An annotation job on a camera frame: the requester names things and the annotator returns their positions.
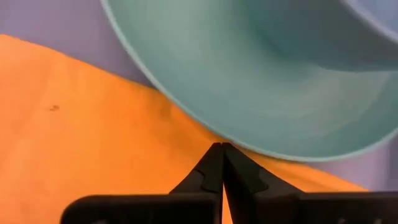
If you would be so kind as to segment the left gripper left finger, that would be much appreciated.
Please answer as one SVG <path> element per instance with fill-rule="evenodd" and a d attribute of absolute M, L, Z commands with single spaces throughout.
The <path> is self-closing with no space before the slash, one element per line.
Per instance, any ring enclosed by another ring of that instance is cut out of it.
<path fill-rule="evenodd" d="M 223 148 L 221 143 L 211 145 L 189 174 L 170 193 L 223 191 Z"/>

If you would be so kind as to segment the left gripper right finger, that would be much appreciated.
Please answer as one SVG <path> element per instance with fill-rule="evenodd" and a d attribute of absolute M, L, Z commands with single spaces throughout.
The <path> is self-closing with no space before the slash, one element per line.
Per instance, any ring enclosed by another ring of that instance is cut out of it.
<path fill-rule="evenodd" d="M 298 188 L 223 143 L 223 182 L 233 224 L 294 224 Z"/>

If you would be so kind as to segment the teal plate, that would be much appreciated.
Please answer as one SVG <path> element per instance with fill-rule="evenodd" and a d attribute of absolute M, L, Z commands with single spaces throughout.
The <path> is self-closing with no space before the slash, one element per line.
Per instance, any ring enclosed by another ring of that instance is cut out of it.
<path fill-rule="evenodd" d="M 398 72 L 339 72 L 278 53 L 245 0 L 100 0 L 124 49 L 163 94 L 247 149 L 341 159 L 398 136 Z"/>

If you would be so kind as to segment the orange cloth napkin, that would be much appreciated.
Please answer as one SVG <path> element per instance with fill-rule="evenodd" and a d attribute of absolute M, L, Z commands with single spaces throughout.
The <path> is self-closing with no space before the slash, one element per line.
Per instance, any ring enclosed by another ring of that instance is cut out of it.
<path fill-rule="evenodd" d="M 221 138 L 159 91 L 0 34 L 0 224 L 86 195 L 165 194 Z"/>

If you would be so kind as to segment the blue ribbed bowl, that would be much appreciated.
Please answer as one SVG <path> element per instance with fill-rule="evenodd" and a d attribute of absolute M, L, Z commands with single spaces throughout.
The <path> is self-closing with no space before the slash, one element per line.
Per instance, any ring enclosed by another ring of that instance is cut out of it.
<path fill-rule="evenodd" d="M 332 70 L 398 70 L 398 0 L 247 0 L 280 53 Z"/>

